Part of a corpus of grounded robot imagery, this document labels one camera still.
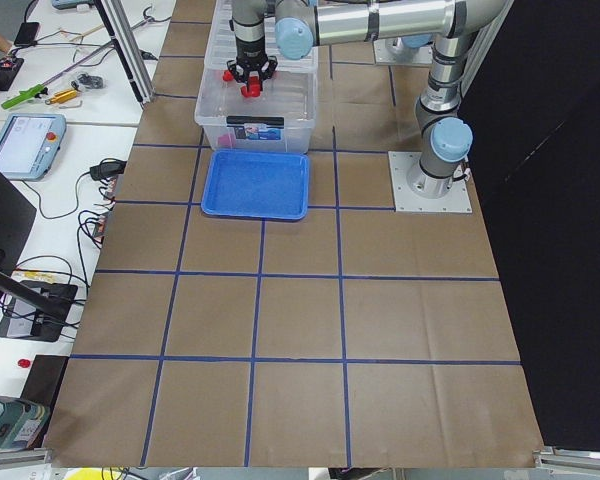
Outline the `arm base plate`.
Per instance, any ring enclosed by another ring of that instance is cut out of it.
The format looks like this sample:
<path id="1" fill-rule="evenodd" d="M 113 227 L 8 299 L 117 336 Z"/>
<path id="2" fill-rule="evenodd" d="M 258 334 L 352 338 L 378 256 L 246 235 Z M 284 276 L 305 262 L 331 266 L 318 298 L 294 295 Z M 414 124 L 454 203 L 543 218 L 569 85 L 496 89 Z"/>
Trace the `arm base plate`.
<path id="1" fill-rule="evenodd" d="M 401 38 L 381 39 L 373 43 L 378 65 L 429 68 L 432 64 L 433 41 L 418 48 L 408 46 Z"/>
<path id="2" fill-rule="evenodd" d="M 398 213 L 471 214 L 467 180 L 460 166 L 451 177 L 435 179 L 420 167 L 420 152 L 389 151 L 389 170 Z"/>

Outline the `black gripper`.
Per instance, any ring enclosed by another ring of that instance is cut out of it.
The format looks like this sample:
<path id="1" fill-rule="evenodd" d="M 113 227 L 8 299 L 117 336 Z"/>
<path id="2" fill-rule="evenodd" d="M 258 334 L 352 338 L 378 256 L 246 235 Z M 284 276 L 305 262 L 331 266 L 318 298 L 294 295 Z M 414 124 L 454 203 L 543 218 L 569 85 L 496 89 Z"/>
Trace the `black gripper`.
<path id="1" fill-rule="evenodd" d="M 258 74 L 261 82 L 273 77 L 278 61 L 276 56 L 266 54 L 264 37 L 254 41 L 237 38 L 236 48 L 236 59 L 227 62 L 227 71 L 236 82 L 246 84 L 252 72 Z"/>

